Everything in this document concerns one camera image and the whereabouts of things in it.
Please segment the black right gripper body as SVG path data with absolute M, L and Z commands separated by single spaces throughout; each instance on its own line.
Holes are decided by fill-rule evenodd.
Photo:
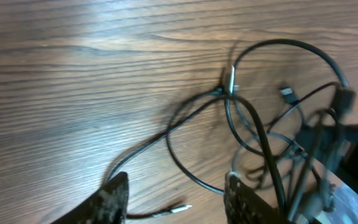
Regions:
M 304 126 L 295 141 L 306 151 L 306 160 L 323 166 L 317 180 L 317 197 L 323 208 L 333 207 L 334 187 L 329 173 L 347 184 L 358 194 L 358 124 Z

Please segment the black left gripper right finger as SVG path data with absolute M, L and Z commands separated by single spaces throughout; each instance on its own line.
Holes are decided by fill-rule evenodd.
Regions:
M 224 206 L 228 224 L 291 223 L 244 184 L 235 172 L 225 176 Z

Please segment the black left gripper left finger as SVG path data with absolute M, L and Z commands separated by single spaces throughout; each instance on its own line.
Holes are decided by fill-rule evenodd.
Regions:
M 120 172 L 52 224 L 123 224 L 126 221 L 128 199 L 128 174 Z

